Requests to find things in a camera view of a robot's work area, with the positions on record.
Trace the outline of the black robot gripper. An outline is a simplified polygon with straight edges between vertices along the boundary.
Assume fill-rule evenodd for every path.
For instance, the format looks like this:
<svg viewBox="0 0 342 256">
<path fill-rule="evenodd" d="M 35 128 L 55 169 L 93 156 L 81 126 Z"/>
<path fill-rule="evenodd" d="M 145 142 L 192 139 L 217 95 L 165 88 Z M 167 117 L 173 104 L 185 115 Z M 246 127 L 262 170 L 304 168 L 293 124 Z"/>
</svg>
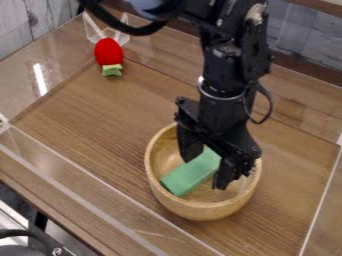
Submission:
<svg viewBox="0 0 342 256">
<path fill-rule="evenodd" d="M 179 154 L 185 162 L 193 161 L 206 147 L 221 156 L 214 174 L 213 188 L 226 190 L 230 183 L 249 176 L 262 150 L 250 135 L 256 95 L 261 84 L 218 90 L 206 83 L 198 86 L 198 100 L 179 97 L 175 101 Z"/>
</svg>

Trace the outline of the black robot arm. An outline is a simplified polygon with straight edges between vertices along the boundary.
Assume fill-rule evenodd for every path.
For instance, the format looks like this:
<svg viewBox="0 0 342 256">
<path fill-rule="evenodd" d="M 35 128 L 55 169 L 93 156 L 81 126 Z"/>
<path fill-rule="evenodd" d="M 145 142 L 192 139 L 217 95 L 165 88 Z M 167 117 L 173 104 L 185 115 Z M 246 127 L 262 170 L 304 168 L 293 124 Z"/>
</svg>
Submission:
<svg viewBox="0 0 342 256">
<path fill-rule="evenodd" d="M 85 9 L 110 27 L 133 36 L 157 33 L 179 19 L 200 30 L 204 71 L 200 99 L 177 99 L 177 136 L 182 159 L 194 160 L 206 148 L 220 155 L 213 187 L 226 189 L 256 167 L 262 150 L 248 124 L 256 97 L 273 95 L 261 84 L 272 69 L 274 55 L 268 43 L 268 0 L 127 0 L 150 23 L 125 24 L 99 0 L 79 0 Z"/>
</svg>

